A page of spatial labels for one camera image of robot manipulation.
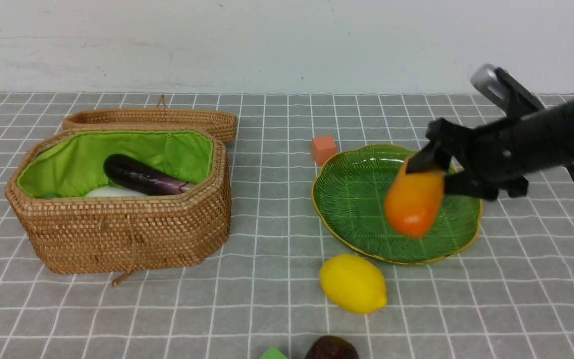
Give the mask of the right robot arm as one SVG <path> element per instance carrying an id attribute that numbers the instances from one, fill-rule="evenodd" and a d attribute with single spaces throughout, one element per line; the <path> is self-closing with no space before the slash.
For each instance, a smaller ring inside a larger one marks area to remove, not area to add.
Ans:
<path id="1" fill-rule="evenodd" d="M 429 142 L 406 165 L 408 174 L 446 171 L 451 159 L 462 170 L 445 177 L 444 193 L 494 201 L 528 193 L 526 175 L 574 164 L 574 99 L 545 108 L 506 71 L 496 70 L 505 91 L 504 117 L 476 128 L 439 118 L 429 123 Z"/>

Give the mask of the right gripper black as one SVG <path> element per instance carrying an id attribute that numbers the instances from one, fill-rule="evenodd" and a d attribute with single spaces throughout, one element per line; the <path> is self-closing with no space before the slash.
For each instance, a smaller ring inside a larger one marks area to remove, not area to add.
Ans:
<path id="1" fill-rule="evenodd" d="M 462 166 L 444 177 L 444 194 L 495 201 L 528 193 L 526 175 L 567 164 L 567 117 L 538 112 L 503 118 L 470 129 L 444 118 L 428 127 L 427 143 L 406 161 L 406 173 L 448 172 L 452 159 Z"/>

